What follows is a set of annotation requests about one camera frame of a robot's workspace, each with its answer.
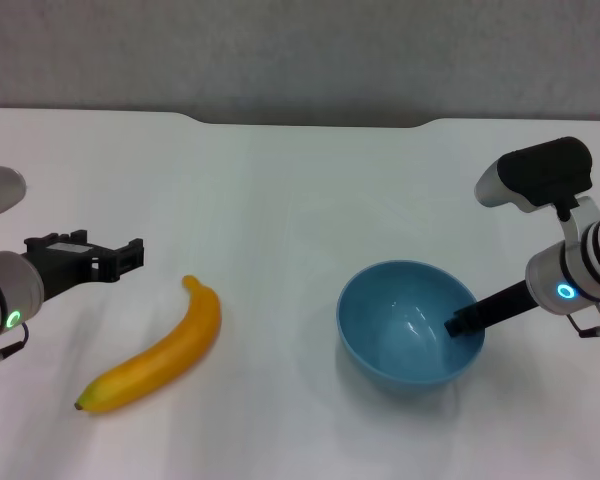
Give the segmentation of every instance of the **gray wall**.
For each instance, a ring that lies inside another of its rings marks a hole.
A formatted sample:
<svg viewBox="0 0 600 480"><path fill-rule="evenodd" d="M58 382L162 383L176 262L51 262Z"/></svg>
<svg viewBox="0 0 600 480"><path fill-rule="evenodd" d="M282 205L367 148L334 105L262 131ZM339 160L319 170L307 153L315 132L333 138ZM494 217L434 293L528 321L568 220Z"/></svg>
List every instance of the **gray wall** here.
<svg viewBox="0 0 600 480"><path fill-rule="evenodd" d="M0 106L600 118L600 0L0 0Z"/></svg>

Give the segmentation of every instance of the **bowl rim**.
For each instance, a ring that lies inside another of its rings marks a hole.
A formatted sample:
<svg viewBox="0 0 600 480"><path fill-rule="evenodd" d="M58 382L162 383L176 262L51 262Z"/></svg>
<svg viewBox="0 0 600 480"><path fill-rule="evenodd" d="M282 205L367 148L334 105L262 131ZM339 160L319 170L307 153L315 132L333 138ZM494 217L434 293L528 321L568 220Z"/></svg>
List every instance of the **bowl rim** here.
<svg viewBox="0 0 600 480"><path fill-rule="evenodd" d="M476 297L473 295L473 293L471 293L471 290L469 290L464 283L462 283L456 277L451 275L449 272L446 272L445 270L442 270L441 268L438 268L434 265L431 265L431 264L428 264L425 262L418 262L416 260L386 260L383 262L374 263L373 265L369 265L368 267L363 268L358 273L356 273L353 277L351 277L351 279L347 282L347 284L344 286L344 288L340 292L340 296L338 297L338 303L336 304L336 323L338 324L338 333L340 334L340 339L342 340L342 343L344 343L345 348L347 349L349 354L351 354L353 356L353 358L355 358L358 362L360 362L360 364L362 364L369 371L371 371L375 375L377 375L383 379L389 380L391 382L402 383L402 384L406 384L406 385L423 385L423 386L424 385L436 385L436 384L440 384L440 383L449 382L449 381L453 380L454 378L460 376L463 372L465 372L473 364L473 362L476 361L476 359L478 358L478 355L482 351L482 347L484 346L484 339L485 339L485 331L484 330L482 332L474 334L474 335L481 336L480 345L474 352L471 359L469 359L469 361L462 368L456 370L453 373L450 373L449 375L434 378L431 380L408 380L403 377L394 377L392 375L389 375L381 370L378 370L376 367L371 365L364 358L362 358L353 349L353 347L351 345L349 345L349 342L347 341L347 338L345 337L345 335L342 331L342 326L340 325L340 303L342 302L342 297L344 296L344 293L347 291L347 289L351 285L351 282L353 282L360 275L367 272L368 270L371 270L372 268L380 267L382 265L387 265L389 263L408 263L408 264L420 265L420 266L431 268L433 270L437 270L438 272L440 272L440 273L446 275L447 277L450 277L452 280L454 280L458 285L460 285L464 289L464 291L469 295L470 298L473 299L474 302L476 301Z"/></svg>

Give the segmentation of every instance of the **white table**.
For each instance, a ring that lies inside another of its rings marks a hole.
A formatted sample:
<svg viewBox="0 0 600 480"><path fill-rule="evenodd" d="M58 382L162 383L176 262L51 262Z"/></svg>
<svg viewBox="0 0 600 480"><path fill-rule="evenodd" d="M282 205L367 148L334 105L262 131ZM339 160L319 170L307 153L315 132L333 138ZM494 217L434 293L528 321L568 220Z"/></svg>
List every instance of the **white table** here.
<svg viewBox="0 0 600 480"><path fill-rule="evenodd" d="M0 110L0 164L30 186L0 216L0 249L79 228L146 246L119 283L45 304L0 364L0 479L600 479L600 339L536 309L490 329L454 385L398 401L358 373L334 319L346 281L381 260L434 264L479 298L523 279L561 239L553 213L483 208L473 186L503 153L565 135L593 153L600 206L600 122L298 128ZM223 302L210 355L129 408L75 411L89 381L180 320L188 273Z"/></svg>

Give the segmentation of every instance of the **banana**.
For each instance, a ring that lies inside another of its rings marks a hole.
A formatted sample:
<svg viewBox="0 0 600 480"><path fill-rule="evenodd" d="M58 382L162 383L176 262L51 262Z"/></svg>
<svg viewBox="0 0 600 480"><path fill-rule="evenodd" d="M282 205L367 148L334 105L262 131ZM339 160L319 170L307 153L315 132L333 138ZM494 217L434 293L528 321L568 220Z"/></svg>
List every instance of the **banana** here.
<svg viewBox="0 0 600 480"><path fill-rule="evenodd" d="M190 293L182 321L154 346L91 382L76 409L104 413L131 403L178 377L211 348L220 330L220 300L191 275L182 284Z"/></svg>

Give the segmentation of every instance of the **blue bowl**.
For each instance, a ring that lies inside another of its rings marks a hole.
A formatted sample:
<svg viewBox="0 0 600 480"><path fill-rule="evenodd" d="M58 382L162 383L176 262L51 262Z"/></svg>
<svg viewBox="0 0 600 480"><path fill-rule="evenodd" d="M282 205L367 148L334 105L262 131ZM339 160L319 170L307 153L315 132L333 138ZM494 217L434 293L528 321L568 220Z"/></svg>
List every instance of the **blue bowl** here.
<svg viewBox="0 0 600 480"><path fill-rule="evenodd" d="M449 382L476 359L484 332L451 338L444 322L475 302L448 273L419 262L368 267L340 294L340 338L362 371L382 386L423 390Z"/></svg>

